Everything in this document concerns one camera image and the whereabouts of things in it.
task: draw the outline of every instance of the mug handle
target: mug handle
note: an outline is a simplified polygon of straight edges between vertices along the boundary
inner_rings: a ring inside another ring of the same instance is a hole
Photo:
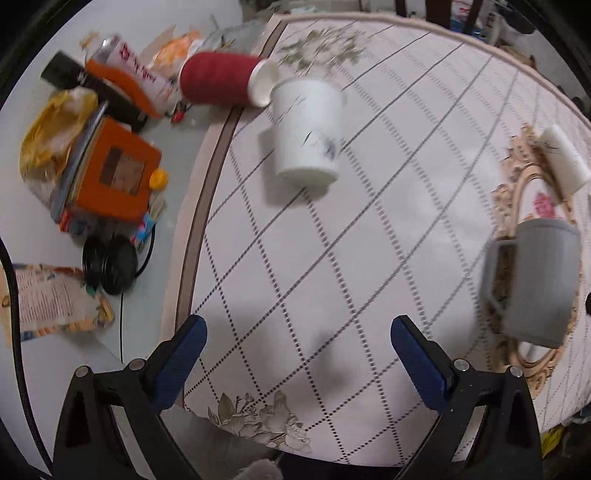
[[[495,311],[501,315],[505,315],[503,305],[493,295],[493,282],[495,281],[496,267],[499,260],[499,250],[506,245],[516,245],[517,240],[495,240],[491,243],[486,253],[486,271],[483,282],[483,293],[485,298],[491,303]]]

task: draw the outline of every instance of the orange box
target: orange box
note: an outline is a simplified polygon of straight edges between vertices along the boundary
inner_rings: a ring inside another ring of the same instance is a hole
[[[148,210],[150,175],[162,152],[104,117],[70,189],[68,210],[139,223]]]

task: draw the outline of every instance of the screw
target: screw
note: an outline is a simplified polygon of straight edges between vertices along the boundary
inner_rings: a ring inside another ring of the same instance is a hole
[[[511,375],[517,378],[523,375],[523,370],[521,369],[521,367],[518,367],[517,365],[513,365],[512,367],[510,367],[509,372],[511,372]]]
[[[76,372],[74,372],[74,375],[77,376],[78,378],[82,378],[82,377],[85,377],[87,373],[88,373],[88,367],[82,366],[82,367],[76,368]]]
[[[143,358],[134,358],[131,362],[129,362],[129,369],[137,372],[138,370],[142,370],[144,365],[146,364],[146,360]]]
[[[456,367],[456,370],[459,370],[460,372],[465,372],[470,368],[470,364],[468,363],[468,361],[464,360],[463,358],[458,358],[457,360],[454,360],[453,366]]]

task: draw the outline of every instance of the gray mug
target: gray mug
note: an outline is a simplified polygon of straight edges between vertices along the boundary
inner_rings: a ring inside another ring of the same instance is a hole
[[[517,251],[505,308],[493,295],[493,282],[499,249],[508,245]],[[519,223],[515,239],[491,243],[482,288],[501,315],[504,335],[548,348],[562,345],[579,289],[580,251],[577,227],[553,218]]]

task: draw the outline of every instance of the pink flower print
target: pink flower print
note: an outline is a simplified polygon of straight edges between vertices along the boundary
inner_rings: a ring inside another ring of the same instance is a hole
[[[550,195],[538,192],[534,199],[535,212],[540,218],[555,218],[554,202]]]

